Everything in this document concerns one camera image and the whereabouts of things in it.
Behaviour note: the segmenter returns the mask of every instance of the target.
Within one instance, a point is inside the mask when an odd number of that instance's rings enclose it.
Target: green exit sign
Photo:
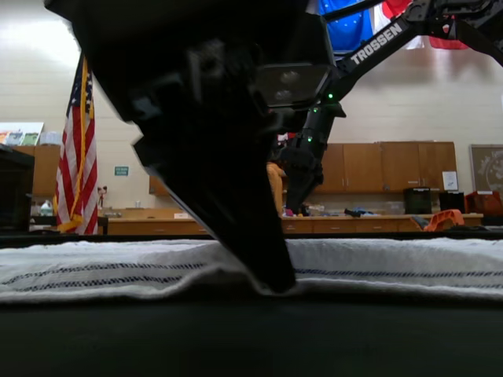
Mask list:
[[[129,175],[129,167],[116,167],[116,177],[127,177]]]

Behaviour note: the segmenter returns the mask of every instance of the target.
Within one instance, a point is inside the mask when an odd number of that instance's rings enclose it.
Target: bulletin board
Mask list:
[[[503,196],[503,145],[470,145],[470,157],[475,190]]]

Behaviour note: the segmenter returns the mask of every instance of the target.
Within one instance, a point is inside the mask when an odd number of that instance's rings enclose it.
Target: wooden countertop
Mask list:
[[[432,218],[432,214],[420,214],[421,218]],[[362,216],[360,218],[352,218],[351,216],[313,216],[310,218],[283,218],[287,221],[327,221],[327,220],[337,220],[337,221],[359,221],[359,220],[406,220],[411,218],[411,214],[400,214],[400,215],[382,215],[382,216]],[[463,218],[483,218],[483,214],[464,214]],[[195,222],[192,218],[110,218],[108,220],[110,223],[131,223],[131,222]]]

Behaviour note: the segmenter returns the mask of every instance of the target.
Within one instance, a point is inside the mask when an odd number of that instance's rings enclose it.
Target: wooden drawer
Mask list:
[[[412,220],[401,220],[398,223],[398,231],[399,232],[422,232],[421,229],[417,227],[416,224],[412,222]]]
[[[207,235],[206,229],[192,221],[166,222],[111,222],[109,235],[132,236],[198,236]]]
[[[313,221],[313,233],[329,234],[329,233],[355,233],[355,221],[348,220],[321,220]]]
[[[313,232],[312,221],[310,220],[283,220],[283,233],[306,234]]]
[[[357,220],[356,230],[361,233],[397,232],[398,223],[392,220]]]
[[[482,218],[466,218],[464,220],[464,224],[466,226],[481,226]]]

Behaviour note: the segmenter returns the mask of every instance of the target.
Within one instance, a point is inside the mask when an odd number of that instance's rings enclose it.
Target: red flag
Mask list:
[[[446,34],[449,34],[449,25],[446,25],[443,28],[443,30]],[[466,46],[463,42],[446,40],[446,39],[435,38],[435,37],[430,37],[430,44],[431,44],[431,47],[433,47],[434,49],[467,49],[468,48],[468,46]]]
[[[93,77],[81,55],[63,132],[57,170],[57,228],[97,233],[97,157],[94,136]]]
[[[412,0],[386,0],[383,2],[383,13],[387,18],[400,16],[411,2]]]

